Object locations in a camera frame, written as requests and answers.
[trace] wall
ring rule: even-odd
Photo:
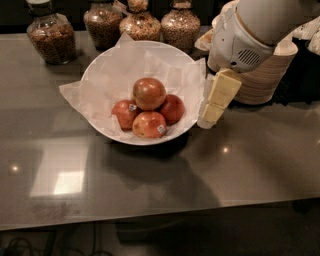
[[[194,13],[202,25],[210,25],[225,0],[194,0]],[[89,8],[87,0],[53,0],[59,13],[65,14],[75,30],[84,30],[83,14]],[[151,13],[159,20],[169,12],[170,0],[151,0]],[[32,18],[25,0],[0,1],[0,33],[24,33]]]

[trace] glass jar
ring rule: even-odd
[[[191,0],[173,0],[171,11],[161,20],[164,42],[191,53],[200,32],[200,20],[192,12]]]
[[[64,15],[53,12],[51,1],[28,0],[33,22],[27,35],[49,64],[65,64],[76,58],[73,27]]]
[[[119,25],[122,13],[113,7],[111,0],[91,0],[90,9],[84,14],[84,23],[98,50],[109,49],[120,38]]]
[[[120,23],[120,33],[133,40],[160,41],[161,24],[148,9],[148,0],[128,0],[128,16]]]

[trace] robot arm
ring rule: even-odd
[[[252,71],[286,35],[319,15],[319,0],[231,1],[213,30],[210,65]]]
[[[213,29],[208,66],[221,70],[205,95],[198,125],[209,129],[239,88],[241,73],[256,69],[277,44],[320,15],[320,0],[235,0],[224,6]]]

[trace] table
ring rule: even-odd
[[[228,109],[147,149],[99,134],[58,87],[80,80],[96,51],[43,62],[26,34],[0,35],[0,230],[320,195],[320,104]]]

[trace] apple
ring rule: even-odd
[[[141,138],[161,138],[167,133],[166,120],[156,111],[143,111],[134,119],[132,132]]]
[[[158,108],[164,102],[166,95],[163,83],[153,77],[143,77],[133,85],[132,98],[142,110]]]
[[[166,119],[167,125],[177,123],[185,112],[183,101],[174,94],[167,94],[163,104],[159,108],[159,112]]]
[[[140,112],[133,100],[120,100],[113,106],[111,114],[117,117],[121,129],[131,130],[133,121]]]

